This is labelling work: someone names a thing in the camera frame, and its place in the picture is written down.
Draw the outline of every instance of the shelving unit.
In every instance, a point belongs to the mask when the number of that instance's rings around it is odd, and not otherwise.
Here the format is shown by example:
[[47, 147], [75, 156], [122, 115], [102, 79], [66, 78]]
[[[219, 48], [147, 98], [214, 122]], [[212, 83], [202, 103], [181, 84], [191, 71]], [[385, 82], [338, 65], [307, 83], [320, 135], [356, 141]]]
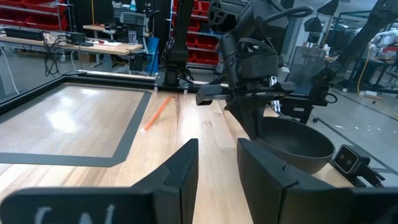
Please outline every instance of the shelving unit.
[[[199, 22], [203, 22], [203, 21], [207, 21], [208, 17], [207, 17], [207, 12], [206, 10], [202, 10], [201, 5], [206, 4], [206, 9], [208, 8], [208, 2], [201, 2], [198, 1], [199, 4], [199, 9], [196, 9], [195, 12], [192, 12], [191, 15], [191, 20], [198, 20]], [[176, 10], [178, 9], [178, 0], [173, 0], [172, 1], [172, 24], [174, 24], [174, 19], [175, 19], [175, 15], [177, 15]], [[195, 29], [191, 29], [188, 31], [188, 34], [192, 34], [192, 35], [200, 35], [200, 36], [207, 36], [207, 37], [213, 37], [213, 38], [221, 38], [222, 34], [221, 33], [216, 33], [216, 32], [212, 32], [212, 31], [208, 31], [208, 32], [200, 32], [200, 31], [193, 31]], [[171, 33], [174, 31], [174, 29], [172, 27], [170, 27], [170, 36]], [[205, 59], [203, 60], [201, 58], [201, 62], [206, 61], [206, 63], [196, 63], [195, 60], [196, 59], [192, 59], [194, 62], [188, 62], [187, 63], [187, 67], [188, 68], [202, 68], [202, 69], [207, 69], [207, 70], [214, 70], [215, 73], [219, 73], [221, 74], [223, 69], [224, 69], [224, 65], [223, 65], [223, 58], [221, 55], [221, 52], [218, 52], [216, 50], [213, 49], [204, 49], [204, 48], [200, 48], [197, 47], [197, 44], [195, 44], [195, 47], [193, 47], [194, 44], [191, 44], [191, 47], [188, 47], [188, 50], [190, 52], [212, 52], [213, 55], [209, 55], [209, 58], [214, 58], [214, 53], [218, 53], [218, 64], [217, 65], [212, 65], [211, 63], [214, 63], [214, 59]]]
[[[58, 26], [59, 26], [59, 31], [64, 31], [68, 29], [68, 26], [70, 27], [70, 30], [72, 29], [72, 19], [71, 19], [71, 14], [70, 14], [70, 6], [73, 6], [69, 3], [69, 0], [65, 0], [66, 4], [61, 3], [60, 0], [55, 0], [56, 2], [56, 12], [54, 8], [49, 8], [47, 11], [41, 11], [41, 10], [35, 10], [35, 9], [28, 9], [28, 8], [24, 8], [24, 7], [14, 7], [14, 6], [6, 6], [6, 5], [0, 5], [0, 10], [4, 10], [4, 11], [17, 11], [17, 12], [27, 12], [29, 13], [29, 15], [27, 16], [28, 18], [26, 19], [26, 21], [24, 22], [25, 25], [29, 26], [29, 24], [31, 24], [32, 26], [37, 26], [37, 24], [35, 22], [29, 22], [30, 19], [33, 19], [35, 15], [38, 16], [56, 16], [58, 19]], [[67, 23], [66, 20], [66, 15], [64, 15], [64, 12], [68, 10], [68, 15], [69, 15], [69, 21], [70, 24]], [[21, 29], [21, 30], [32, 30], [32, 31], [58, 31], [58, 30], [48, 30], [48, 29], [37, 29], [37, 28], [33, 28], [33, 27], [25, 27], [25, 26], [12, 26], [9, 24], [1, 24], [0, 21], [0, 29], [3, 29], [5, 27], [10, 27], [10, 28], [14, 28], [14, 29]], [[19, 50], [31, 50], [31, 51], [38, 51], [38, 52], [46, 52], [44, 47], [39, 47], [39, 46], [31, 46], [31, 45], [27, 45], [27, 44], [19, 44], [19, 43], [9, 43], [9, 42], [0, 42], [0, 47], [9, 47], [11, 49], [11, 51], [14, 51], [14, 49], [19, 49]], [[62, 51], [62, 54], [60, 56], [60, 62], [65, 62], [65, 51]]]

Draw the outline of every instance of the gray floor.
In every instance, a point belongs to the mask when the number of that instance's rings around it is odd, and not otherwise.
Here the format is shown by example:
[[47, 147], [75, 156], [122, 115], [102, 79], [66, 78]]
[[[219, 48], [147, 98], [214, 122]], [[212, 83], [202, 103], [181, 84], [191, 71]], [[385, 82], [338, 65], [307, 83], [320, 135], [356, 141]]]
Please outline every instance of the gray floor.
[[[43, 55], [15, 54], [5, 50], [11, 66], [12, 76], [19, 91], [30, 90], [49, 82], [53, 77], [44, 75]], [[92, 68], [92, 63], [83, 63], [87, 70], [102, 70], [102, 67]], [[70, 58], [66, 63], [58, 64], [61, 73], [73, 70]], [[196, 80], [211, 81], [212, 72], [191, 69]], [[0, 57], [0, 75], [9, 77], [4, 57]], [[373, 156], [371, 167], [381, 170], [381, 174], [387, 177], [386, 186], [398, 187], [398, 117], [388, 111], [398, 111], [398, 100], [395, 95], [382, 94], [379, 104], [385, 108], [372, 104], [372, 100], [366, 100], [355, 93], [342, 93], [339, 90], [331, 90], [330, 93], [338, 97], [338, 102], [327, 107], [316, 107], [313, 113], [320, 122], [308, 122], [308, 125], [328, 136], [336, 148], [342, 144], [353, 144], [361, 150]]]

